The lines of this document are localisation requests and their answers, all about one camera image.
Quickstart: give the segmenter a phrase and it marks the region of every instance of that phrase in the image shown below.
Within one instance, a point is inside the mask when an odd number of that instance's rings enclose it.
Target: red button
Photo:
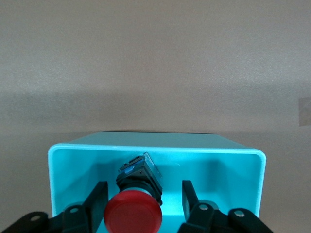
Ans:
[[[150,195],[137,190],[123,191],[108,202],[104,221],[110,233],[157,233],[162,211]]]

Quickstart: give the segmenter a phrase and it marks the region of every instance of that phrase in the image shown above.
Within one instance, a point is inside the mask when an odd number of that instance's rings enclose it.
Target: plastic box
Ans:
[[[246,208],[259,216],[266,157],[215,134],[98,132],[52,146],[49,173],[53,216],[82,203],[98,181],[108,181],[109,199],[119,192],[115,179],[128,158],[148,152],[163,176],[160,233],[175,233],[185,222],[182,180],[191,180],[201,200],[227,214]],[[98,232],[107,232],[102,222]]]

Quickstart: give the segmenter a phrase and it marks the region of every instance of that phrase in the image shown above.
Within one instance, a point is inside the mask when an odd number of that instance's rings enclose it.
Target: black robotic claw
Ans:
[[[249,210],[233,209],[227,216],[199,201],[191,181],[182,181],[182,203],[186,222],[178,233],[273,233]]]
[[[95,233],[108,203],[108,184],[98,182],[82,205],[48,218],[44,212],[29,213],[2,233]],[[200,201],[191,181],[182,181],[182,205],[186,222],[178,233],[272,233],[251,211],[233,209],[228,215]]]
[[[29,213],[2,233],[96,233],[108,203],[108,183],[98,182],[82,205],[48,218],[44,212]]]

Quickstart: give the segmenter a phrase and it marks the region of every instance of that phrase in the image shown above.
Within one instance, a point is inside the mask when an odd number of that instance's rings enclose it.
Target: screw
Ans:
[[[30,221],[31,222],[34,222],[34,221],[37,221],[38,219],[40,219],[41,217],[39,215],[36,215],[36,216],[33,216]]]
[[[208,210],[208,206],[205,205],[205,204],[199,205],[199,208],[200,208],[201,210]]]
[[[238,217],[244,217],[244,216],[245,216],[245,214],[244,214],[243,211],[241,211],[241,210],[236,210],[236,211],[234,212],[234,214],[235,214],[236,216],[238,216]]]
[[[70,213],[76,213],[77,211],[78,211],[79,209],[78,208],[72,208],[71,210],[70,210]]]

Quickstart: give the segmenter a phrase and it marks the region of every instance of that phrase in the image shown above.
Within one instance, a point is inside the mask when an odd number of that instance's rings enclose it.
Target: bolt hole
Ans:
[[[39,215],[36,215],[36,216],[31,217],[30,221],[31,221],[31,222],[34,222],[34,221],[39,220],[40,218],[41,218],[41,217],[40,217]]]

